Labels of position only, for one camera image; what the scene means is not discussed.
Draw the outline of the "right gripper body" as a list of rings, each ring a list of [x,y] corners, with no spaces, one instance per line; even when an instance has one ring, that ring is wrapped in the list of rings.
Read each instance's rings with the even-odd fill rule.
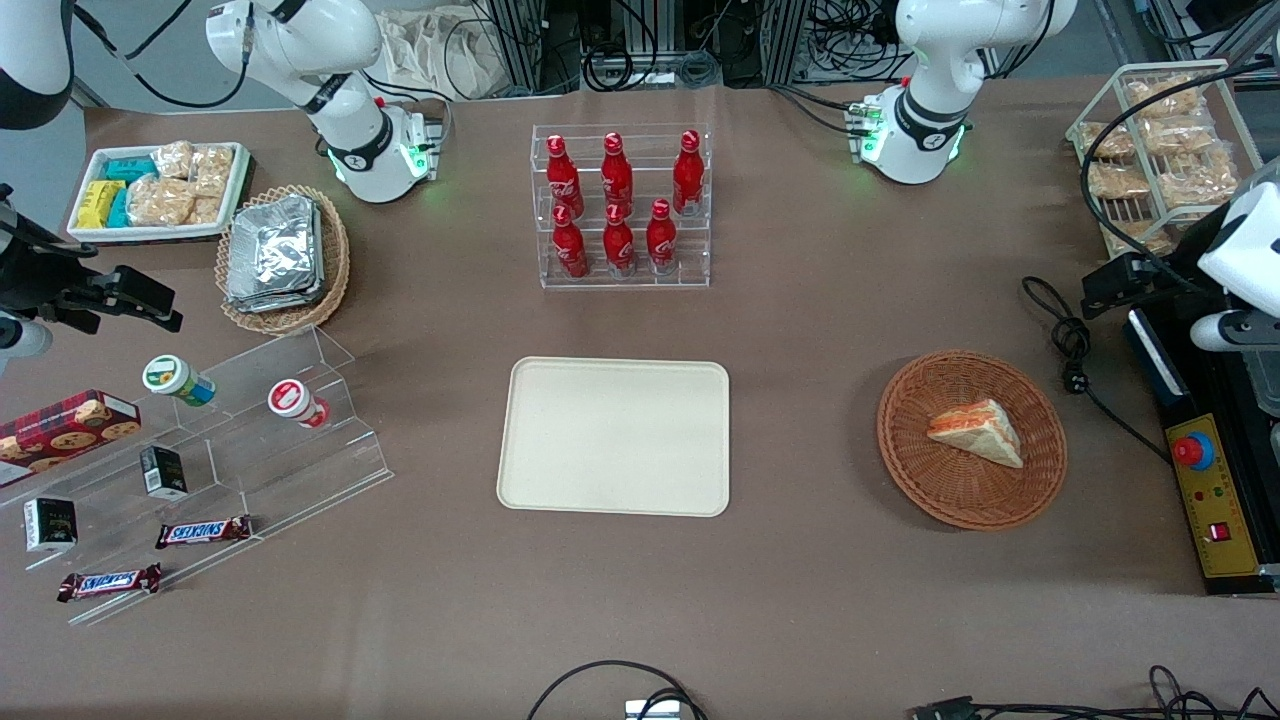
[[[13,187],[1,186],[1,305],[5,313],[65,323],[102,302],[100,277],[82,261],[97,255],[84,243],[65,243],[12,205]]]

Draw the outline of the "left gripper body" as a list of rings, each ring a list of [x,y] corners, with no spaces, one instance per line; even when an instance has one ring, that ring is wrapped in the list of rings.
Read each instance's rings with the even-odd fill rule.
[[[1222,296],[1222,286],[1201,269],[1199,260],[1210,251],[1221,228],[1222,205],[1183,229],[1144,229],[1132,238],[1130,245],[1137,252],[1144,254],[1156,288],[1196,292],[1217,300]],[[1167,233],[1176,236],[1176,246],[1165,255],[1157,255],[1152,238]]]

